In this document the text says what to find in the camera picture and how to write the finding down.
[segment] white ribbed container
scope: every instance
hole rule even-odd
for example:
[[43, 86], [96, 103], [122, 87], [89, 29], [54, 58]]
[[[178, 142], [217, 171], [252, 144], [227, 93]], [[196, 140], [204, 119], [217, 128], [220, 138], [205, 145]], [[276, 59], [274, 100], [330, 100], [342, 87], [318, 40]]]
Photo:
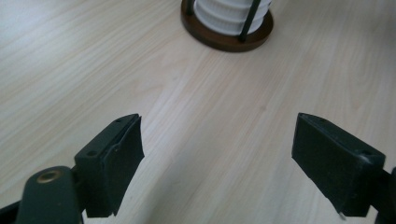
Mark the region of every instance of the white ribbed container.
[[[240, 35], [253, 0], [195, 0], [194, 13], [207, 28], [223, 35]], [[262, 0], [248, 34], [262, 25], [271, 0]]]

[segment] brown round wooden base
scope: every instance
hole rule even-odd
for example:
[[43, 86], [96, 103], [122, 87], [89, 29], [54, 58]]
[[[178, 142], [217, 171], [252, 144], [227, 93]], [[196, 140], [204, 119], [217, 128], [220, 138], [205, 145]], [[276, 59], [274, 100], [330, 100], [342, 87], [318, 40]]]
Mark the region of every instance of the brown round wooden base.
[[271, 34], [274, 27], [272, 14], [268, 10], [260, 28], [247, 35], [247, 40], [245, 42], [241, 42], [238, 40], [238, 36], [218, 34], [201, 24], [195, 15], [188, 15], [187, 1], [188, 0], [182, 0], [181, 2], [181, 21], [184, 27], [186, 27], [187, 31], [196, 39], [214, 49], [229, 52], [244, 52], [255, 49], [267, 40], [268, 35]]

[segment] light wood surface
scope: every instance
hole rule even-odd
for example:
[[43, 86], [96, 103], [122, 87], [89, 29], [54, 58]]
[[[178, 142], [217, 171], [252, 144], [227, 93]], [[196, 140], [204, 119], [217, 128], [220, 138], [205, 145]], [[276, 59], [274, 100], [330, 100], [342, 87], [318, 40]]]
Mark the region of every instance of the light wood surface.
[[180, 3], [0, 2], [0, 207], [139, 113], [146, 158], [120, 212], [86, 223], [374, 223], [341, 219], [290, 153], [305, 112], [396, 166], [396, 2], [275, 0], [247, 53], [197, 42]]

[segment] wooden table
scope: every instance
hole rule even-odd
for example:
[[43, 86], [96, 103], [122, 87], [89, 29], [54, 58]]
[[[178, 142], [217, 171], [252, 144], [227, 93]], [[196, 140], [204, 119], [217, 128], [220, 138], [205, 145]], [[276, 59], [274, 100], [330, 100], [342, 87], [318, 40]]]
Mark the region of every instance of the wooden table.
[[305, 112], [396, 165], [396, 2], [275, 0], [247, 53], [196, 41], [180, 3], [0, 2], [0, 207], [139, 113], [146, 158], [120, 212], [86, 223], [374, 223], [342, 220], [290, 153]]

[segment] wooden base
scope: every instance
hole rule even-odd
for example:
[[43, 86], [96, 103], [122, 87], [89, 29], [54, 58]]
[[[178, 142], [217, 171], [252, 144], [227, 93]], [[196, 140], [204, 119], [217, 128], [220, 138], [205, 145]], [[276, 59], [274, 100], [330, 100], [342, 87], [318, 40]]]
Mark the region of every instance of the wooden base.
[[182, 0], [181, 2], [181, 20], [184, 27], [196, 39], [214, 49], [229, 52], [244, 52], [256, 49], [267, 40], [268, 35], [271, 34], [274, 28], [273, 16], [268, 10], [259, 29], [247, 35], [245, 42], [241, 42], [238, 40], [238, 36], [216, 33], [205, 27], [194, 14], [188, 15], [187, 2], [188, 0]]

